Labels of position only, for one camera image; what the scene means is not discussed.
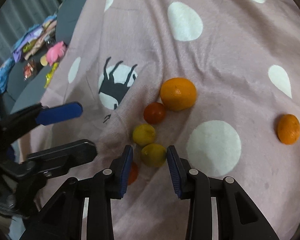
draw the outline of blue gripper pad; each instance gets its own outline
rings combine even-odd
[[[82,105],[78,102],[73,102],[53,108],[42,109],[35,121],[37,124],[49,125],[79,117],[82,112]]]

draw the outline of pink plush toy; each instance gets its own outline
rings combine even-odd
[[[52,66],[55,62],[60,61],[64,57],[66,51],[67,47],[63,41],[60,41],[51,47],[46,55],[49,65]]]

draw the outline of orange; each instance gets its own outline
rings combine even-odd
[[[136,165],[135,162],[132,162],[131,164],[131,170],[129,173],[129,178],[128,178],[128,185],[131,185],[132,183],[135,182],[139,174],[138,166]]]
[[[277,133],[279,140],[284,144],[295,143],[300,136],[300,123],[293,114],[286,114],[281,117]]]
[[[162,84],[160,98],[169,110],[181,111],[194,105],[197,90],[186,78],[171,78]]]

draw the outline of gray sofa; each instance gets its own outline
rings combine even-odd
[[[69,44],[74,32],[75,25],[80,16],[83,5],[86,0],[65,0],[57,13],[56,41],[64,41]],[[23,67],[26,61],[18,62],[12,68],[9,74],[7,90],[0,95],[0,116],[6,117],[11,112],[37,103],[45,89],[45,75],[51,69],[50,66],[42,67],[40,58],[47,52],[45,46],[39,50],[36,55],[29,60],[34,59],[37,62],[38,75],[34,78],[24,80]]]

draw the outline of curtain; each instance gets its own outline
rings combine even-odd
[[[29,27],[54,14],[64,0],[6,0],[0,9],[0,62]]]

